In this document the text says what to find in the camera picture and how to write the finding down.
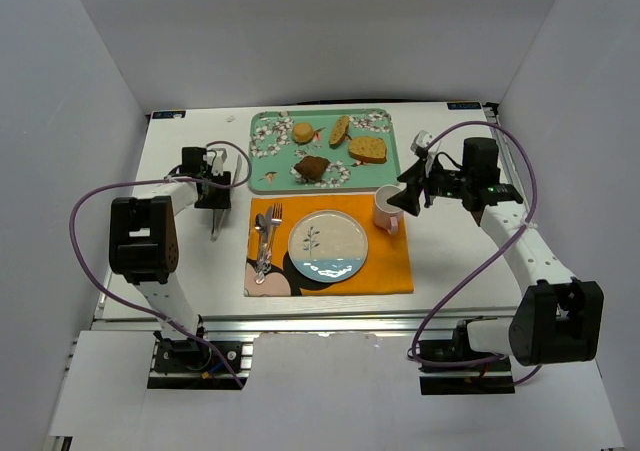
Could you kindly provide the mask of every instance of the floral tray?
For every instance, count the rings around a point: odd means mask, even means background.
[[[349,156],[349,141],[329,147],[329,136],[340,116],[349,116],[349,136],[375,136],[387,145],[387,162],[368,164]],[[291,138],[294,124],[309,123],[315,130],[310,143]],[[256,193],[317,193],[342,189],[370,190],[397,183],[400,174],[391,116],[383,109],[331,109],[263,112],[251,120],[250,148],[253,173],[249,186]],[[327,158],[331,164],[323,179],[304,182],[293,166],[307,155]]]

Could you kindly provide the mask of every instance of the white mug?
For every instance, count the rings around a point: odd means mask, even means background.
[[[387,203],[387,199],[398,194],[402,189],[392,184],[382,186],[373,197],[373,222],[386,229],[389,234],[398,232],[398,223],[402,219],[402,210]]]

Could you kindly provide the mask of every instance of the gray wall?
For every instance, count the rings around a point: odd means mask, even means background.
[[[554,0],[82,0],[144,111],[500,101]]]
[[[40,449],[98,294],[71,252],[73,203],[131,177],[144,117],[79,0],[0,0],[0,447]],[[79,232],[105,272],[107,197]]]
[[[538,172],[542,234],[605,292],[597,361],[629,449],[640,449],[639,56],[639,0],[557,0],[500,108]]]

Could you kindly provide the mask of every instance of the plate rim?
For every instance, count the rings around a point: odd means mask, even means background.
[[[367,258],[369,257],[369,236],[367,236],[367,231],[364,229],[364,226],[362,226],[360,224],[360,222],[358,222],[358,220],[356,218],[354,218],[353,216],[351,216],[350,214],[345,213],[344,211],[338,211],[337,209],[321,209],[318,211],[314,211],[312,213],[309,213],[305,216],[303,216],[302,218],[300,218],[296,224],[293,225],[293,227],[291,228],[291,231],[289,231],[289,237],[287,238],[287,253],[289,253],[289,249],[291,248],[291,237],[293,236],[293,232],[296,230],[296,228],[298,227],[298,225],[300,223],[302,223],[303,221],[305,221],[306,219],[309,219],[310,217],[314,216],[314,215],[320,215],[320,214],[325,214],[325,213],[333,213],[333,214],[338,214],[342,217],[347,218],[349,221],[351,221],[353,224],[356,225],[356,227],[360,228],[360,230],[362,231],[362,235],[364,236],[364,244],[365,244],[365,255],[364,255],[364,259],[362,260],[362,266],[364,266],[364,264],[367,261]],[[309,278],[307,275],[305,275],[304,273],[302,273],[302,271],[298,268],[298,266],[296,265],[296,262],[291,259],[291,263],[293,264],[293,266],[296,268],[296,270],[302,274],[303,276]],[[317,279],[314,278],[309,278],[313,281],[319,282],[319,283],[340,283],[342,281],[346,281],[347,279],[349,279],[352,276],[349,276],[348,278],[345,279],[339,279],[339,280],[332,280],[332,281],[319,281]]]

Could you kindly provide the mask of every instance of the black label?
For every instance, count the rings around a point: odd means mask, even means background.
[[[459,111],[461,109],[482,109],[482,106],[478,102],[460,102],[460,103],[447,103],[447,108]]]
[[[154,111],[151,115],[151,119],[178,119],[184,118],[187,115],[187,112],[184,110],[180,111]]]

